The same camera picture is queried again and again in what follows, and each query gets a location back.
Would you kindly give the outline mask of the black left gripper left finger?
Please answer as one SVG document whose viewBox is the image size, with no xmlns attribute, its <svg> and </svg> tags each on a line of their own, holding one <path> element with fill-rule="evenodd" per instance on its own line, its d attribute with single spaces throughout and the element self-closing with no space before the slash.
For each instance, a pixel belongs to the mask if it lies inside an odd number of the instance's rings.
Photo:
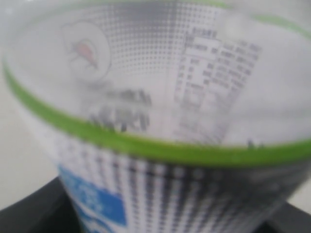
<svg viewBox="0 0 311 233">
<path fill-rule="evenodd" d="M 0 211 L 2 233 L 81 233 L 59 178 Z"/>
</svg>

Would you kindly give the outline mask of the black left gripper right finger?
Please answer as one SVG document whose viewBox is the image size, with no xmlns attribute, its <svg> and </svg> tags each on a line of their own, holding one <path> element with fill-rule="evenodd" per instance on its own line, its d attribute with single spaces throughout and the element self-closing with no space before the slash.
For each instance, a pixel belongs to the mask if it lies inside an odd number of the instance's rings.
<svg viewBox="0 0 311 233">
<path fill-rule="evenodd" d="M 286 203 L 259 227 L 259 233 L 311 233 L 311 215 Z"/>
</svg>

